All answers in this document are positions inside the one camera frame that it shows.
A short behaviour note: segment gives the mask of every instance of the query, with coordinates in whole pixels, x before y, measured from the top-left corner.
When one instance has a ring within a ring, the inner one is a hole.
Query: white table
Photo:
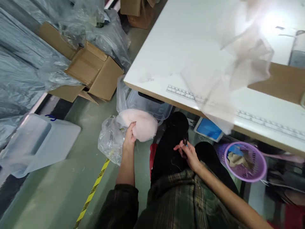
[[[209,52],[211,47],[218,45],[212,36],[211,22],[217,21],[218,15],[234,2],[237,1],[168,0],[128,71],[125,83],[132,89],[203,116],[195,101],[166,89],[168,85],[188,89],[179,72],[190,56],[203,62],[215,58]],[[299,6],[300,1],[282,0],[271,12],[272,23],[278,22],[281,27],[284,24],[286,34],[290,35],[278,36],[276,32],[266,30],[266,38],[275,51],[272,59],[275,63],[288,64],[294,33],[296,29],[304,29],[301,26],[305,26],[305,8],[299,9]],[[224,57],[216,66],[225,67],[226,61]],[[237,109],[305,132],[305,110],[300,105],[249,88],[234,91],[232,97]],[[240,117],[236,117],[234,124],[234,130],[238,132],[305,157],[304,140]]]

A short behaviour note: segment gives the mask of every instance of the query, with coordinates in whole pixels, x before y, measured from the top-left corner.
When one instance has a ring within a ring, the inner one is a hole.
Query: person
[[[123,144],[116,185],[100,211],[99,228],[271,228],[244,200],[220,163],[214,147],[188,140],[188,121],[181,112],[168,119],[157,146],[147,208],[138,218],[134,178],[132,123]]]

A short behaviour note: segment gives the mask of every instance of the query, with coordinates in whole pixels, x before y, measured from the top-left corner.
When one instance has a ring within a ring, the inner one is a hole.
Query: plaid shirt
[[[246,228],[191,170],[160,178],[139,218],[138,210],[138,190],[116,185],[95,228]]]

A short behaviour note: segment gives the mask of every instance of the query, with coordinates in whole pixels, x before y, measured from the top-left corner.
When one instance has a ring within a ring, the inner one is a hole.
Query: cardboard box
[[[250,84],[248,88],[300,104],[305,92],[305,70],[287,65],[271,63],[270,78]]]
[[[92,95],[103,101],[109,101],[117,87],[118,78],[124,73],[118,64],[88,41],[84,48],[73,51],[68,43],[61,42],[63,40],[59,32],[50,24],[44,23],[42,28],[41,38],[46,39],[48,44],[72,60],[65,73],[85,84],[84,86],[61,86],[49,93],[70,102],[73,102],[77,96],[81,96],[98,104]]]
[[[69,44],[62,39],[58,30],[47,22],[41,25],[39,36],[69,60],[72,60],[77,52],[76,49],[69,46]]]
[[[126,14],[131,26],[148,29],[153,20],[155,0],[121,0],[121,14]]]

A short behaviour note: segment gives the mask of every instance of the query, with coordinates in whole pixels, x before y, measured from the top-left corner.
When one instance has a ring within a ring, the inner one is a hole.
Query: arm
[[[132,229],[138,219],[138,190],[134,181],[134,143],[132,134],[135,123],[127,129],[123,143],[122,161],[114,190],[110,190],[101,209],[95,229]]]
[[[187,160],[190,168],[209,186],[230,212],[250,229],[272,227],[243,199],[232,192],[219,179],[217,179],[199,160],[194,146],[189,142],[185,146],[182,141],[174,150],[179,150],[181,156]]]
[[[123,143],[123,153],[119,174],[115,184],[129,184],[135,186],[134,181],[134,143],[136,138],[132,134],[132,128],[136,125],[131,123],[127,129],[126,137]]]

